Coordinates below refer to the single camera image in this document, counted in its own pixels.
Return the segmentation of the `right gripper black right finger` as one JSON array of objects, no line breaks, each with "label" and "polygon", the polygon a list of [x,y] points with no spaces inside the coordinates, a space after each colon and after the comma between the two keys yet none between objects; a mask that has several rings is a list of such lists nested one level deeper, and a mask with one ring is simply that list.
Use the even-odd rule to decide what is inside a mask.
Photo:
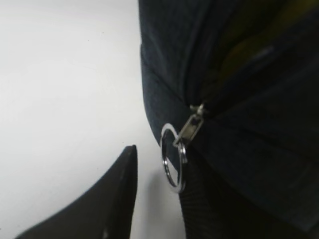
[{"label": "right gripper black right finger", "polygon": [[317,239],[266,213],[233,190],[200,159],[186,167],[179,199],[188,239]]}]

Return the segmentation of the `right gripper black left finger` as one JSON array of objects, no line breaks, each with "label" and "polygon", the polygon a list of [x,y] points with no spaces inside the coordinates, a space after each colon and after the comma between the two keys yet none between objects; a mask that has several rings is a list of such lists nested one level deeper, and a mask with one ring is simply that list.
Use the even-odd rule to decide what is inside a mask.
[{"label": "right gripper black left finger", "polygon": [[18,238],[128,239],[136,195],[137,148],[132,145],[82,196]]}]

